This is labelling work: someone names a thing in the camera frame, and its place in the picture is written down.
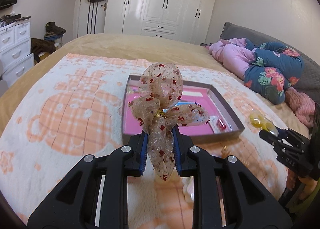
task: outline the door handle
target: door handle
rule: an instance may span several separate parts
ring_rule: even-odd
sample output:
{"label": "door handle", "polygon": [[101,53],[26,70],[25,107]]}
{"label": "door handle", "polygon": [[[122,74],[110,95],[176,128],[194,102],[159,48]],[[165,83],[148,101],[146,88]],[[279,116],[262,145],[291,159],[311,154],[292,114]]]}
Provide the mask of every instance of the door handle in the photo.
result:
{"label": "door handle", "polygon": [[107,4],[101,5],[100,7],[103,7],[103,10],[105,11],[107,9]]}
{"label": "door handle", "polygon": [[24,72],[24,67],[20,71],[16,72],[16,76],[17,77],[22,76],[23,72]]}
{"label": "door handle", "polygon": [[17,59],[19,56],[20,56],[20,53],[21,53],[21,50],[19,50],[17,53],[15,53],[15,54],[12,54],[12,57],[14,58],[14,59]]}
{"label": "door handle", "polygon": [[8,38],[6,38],[6,39],[3,39],[2,42],[3,42],[3,43],[7,43],[7,42],[9,41],[9,39],[10,39],[10,37],[8,37]]}

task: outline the pink clothing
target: pink clothing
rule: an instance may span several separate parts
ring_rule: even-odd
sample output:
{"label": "pink clothing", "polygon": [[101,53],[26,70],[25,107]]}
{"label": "pink clothing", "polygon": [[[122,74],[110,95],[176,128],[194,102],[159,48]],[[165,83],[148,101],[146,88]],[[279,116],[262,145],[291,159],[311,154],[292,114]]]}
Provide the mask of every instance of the pink clothing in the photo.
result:
{"label": "pink clothing", "polygon": [[254,50],[246,49],[245,44],[245,38],[220,40],[209,47],[209,54],[221,62],[227,70],[244,80],[244,73],[249,68],[249,60],[254,59]]}
{"label": "pink clothing", "polygon": [[316,103],[307,94],[299,93],[293,87],[290,87],[285,92],[285,101],[300,122],[308,128],[313,127]]}

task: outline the drawer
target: drawer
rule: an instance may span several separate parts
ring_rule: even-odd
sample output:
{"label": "drawer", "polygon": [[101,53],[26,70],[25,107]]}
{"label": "drawer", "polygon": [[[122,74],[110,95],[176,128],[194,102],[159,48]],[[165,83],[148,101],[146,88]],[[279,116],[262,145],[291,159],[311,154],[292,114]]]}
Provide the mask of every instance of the drawer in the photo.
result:
{"label": "drawer", "polygon": [[15,26],[16,43],[30,38],[30,22],[25,22]]}
{"label": "drawer", "polygon": [[27,39],[18,44],[15,44],[15,47],[13,49],[7,49],[0,52],[0,60],[3,64],[3,72],[23,59],[25,56],[29,55],[30,49],[30,39]]}
{"label": "drawer", "polygon": [[16,65],[9,68],[3,73],[2,78],[7,82],[8,86],[12,86],[23,74],[34,66],[33,54],[21,59]]}
{"label": "drawer", "polygon": [[176,34],[150,31],[150,30],[141,30],[141,35],[150,36],[150,37],[157,37],[157,38],[165,38],[165,39],[169,39],[169,40],[174,40],[176,37]]}
{"label": "drawer", "polygon": [[14,27],[0,31],[0,51],[14,45]]}
{"label": "drawer", "polygon": [[170,33],[177,34],[176,26],[168,25],[161,22],[152,22],[152,21],[144,20],[142,22],[142,29],[155,30],[155,31],[161,31],[161,32],[170,32]]}

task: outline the white wardrobe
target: white wardrobe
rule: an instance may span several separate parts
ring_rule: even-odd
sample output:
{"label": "white wardrobe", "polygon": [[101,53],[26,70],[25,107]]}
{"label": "white wardrobe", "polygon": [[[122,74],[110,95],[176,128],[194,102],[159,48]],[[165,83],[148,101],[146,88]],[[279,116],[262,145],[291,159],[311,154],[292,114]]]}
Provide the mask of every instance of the white wardrobe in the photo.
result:
{"label": "white wardrobe", "polygon": [[205,41],[215,0],[108,0],[105,33]]}

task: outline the ribbon bow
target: ribbon bow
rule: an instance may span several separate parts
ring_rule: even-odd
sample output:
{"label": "ribbon bow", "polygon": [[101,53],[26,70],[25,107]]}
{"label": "ribbon bow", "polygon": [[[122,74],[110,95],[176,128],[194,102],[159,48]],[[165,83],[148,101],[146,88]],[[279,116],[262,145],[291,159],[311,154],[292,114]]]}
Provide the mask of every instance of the ribbon bow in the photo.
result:
{"label": "ribbon bow", "polygon": [[172,128],[209,122],[201,105],[183,104],[183,81],[175,64],[153,64],[140,77],[140,97],[129,102],[132,115],[148,134],[148,155],[156,174],[167,180],[174,169]]}

